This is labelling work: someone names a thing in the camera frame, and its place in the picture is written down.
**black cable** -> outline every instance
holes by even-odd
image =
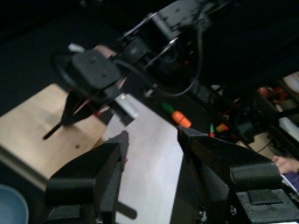
[[[256,153],[259,153],[271,143],[272,143],[272,140],[270,141],[270,143],[260,150],[256,151]]]

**person's hand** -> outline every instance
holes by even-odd
[[[114,50],[111,50],[108,47],[105,47],[104,45],[96,45],[93,49],[97,50],[107,59],[118,55],[118,53]]]
[[[278,170],[282,174],[299,171],[299,161],[291,157],[274,156],[271,160],[275,162]]]

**wooden board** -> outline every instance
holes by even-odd
[[[52,84],[0,118],[0,159],[41,189],[52,174],[91,150],[107,127],[91,116],[43,140],[61,119],[65,98]]]

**blue bowl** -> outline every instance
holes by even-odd
[[[29,218],[24,196],[8,185],[0,185],[0,223],[27,224]]]

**screw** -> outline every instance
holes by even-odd
[[[230,206],[230,213],[232,216],[238,214],[238,209],[234,206]]]

